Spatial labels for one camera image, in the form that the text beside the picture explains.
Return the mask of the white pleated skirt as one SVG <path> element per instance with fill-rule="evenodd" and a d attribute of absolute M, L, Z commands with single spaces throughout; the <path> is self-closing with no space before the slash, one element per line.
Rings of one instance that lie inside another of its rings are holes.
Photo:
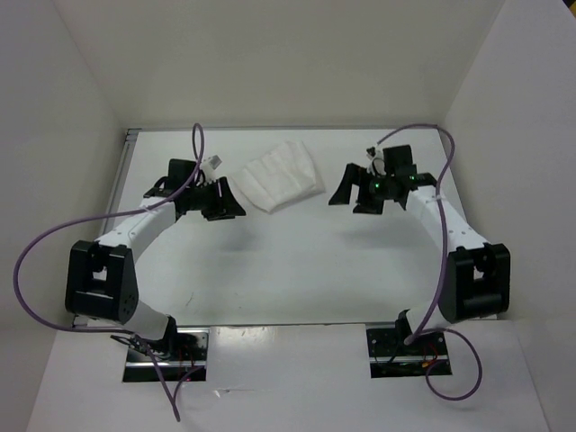
<path fill-rule="evenodd" d="M 231 179 L 255 207 L 266 213 L 325 192 L 320 171 L 302 141 L 278 145 L 247 162 Z"/>

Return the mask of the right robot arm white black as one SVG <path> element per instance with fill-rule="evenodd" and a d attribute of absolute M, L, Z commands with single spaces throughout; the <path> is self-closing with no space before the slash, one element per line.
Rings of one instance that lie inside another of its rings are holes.
<path fill-rule="evenodd" d="M 478 234 L 445 198 L 440 182 L 420 172 L 410 146 L 377 150 L 383 171 L 346 165 L 331 205 L 355 203 L 357 214 L 383 214 L 397 203 L 419 221 L 441 253 L 439 282 L 428 304 L 402 311 L 395 321 L 394 342 L 405 354 L 416 353 L 426 334 L 466 320 L 498 315 L 509 308 L 511 256 L 502 243 Z M 352 198 L 356 187 L 357 197 Z"/>

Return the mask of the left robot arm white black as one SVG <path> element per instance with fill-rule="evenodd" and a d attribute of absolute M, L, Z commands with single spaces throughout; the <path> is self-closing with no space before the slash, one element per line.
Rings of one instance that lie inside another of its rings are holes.
<path fill-rule="evenodd" d="M 140 299 L 136 263 L 143 252 L 188 212 L 207 221 L 245 216 L 226 177 L 213 177 L 209 162 L 173 158 L 165 176 L 143 196 L 144 211 L 70 250 L 65 307 L 120 326 L 147 343 L 158 359 L 173 357 L 186 342 L 176 320 Z"/>

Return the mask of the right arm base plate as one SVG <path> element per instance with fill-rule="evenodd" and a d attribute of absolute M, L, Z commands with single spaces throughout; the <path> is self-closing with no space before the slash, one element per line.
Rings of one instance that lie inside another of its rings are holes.
<path fill-rule="evenodd" d="M 391 323 L 365 327 L 372 379 L 452 374 L 446 339 L 434 333 L 405 345 Z"/>

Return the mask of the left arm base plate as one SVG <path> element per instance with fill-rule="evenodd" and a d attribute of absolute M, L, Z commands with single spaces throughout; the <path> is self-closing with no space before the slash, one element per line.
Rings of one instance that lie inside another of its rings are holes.
<path fill-rule="evenodd" d="M 167 383 L 205 382 L 210 341 L 209 328 L 181 327 L 181 345 L 171 354 L 155 353 L 159 369 Z M 123 369 L 124 383 L 157 383 L 159 381 L 150 357 L 140 343 L 121 338 L 127 350 Z"/>

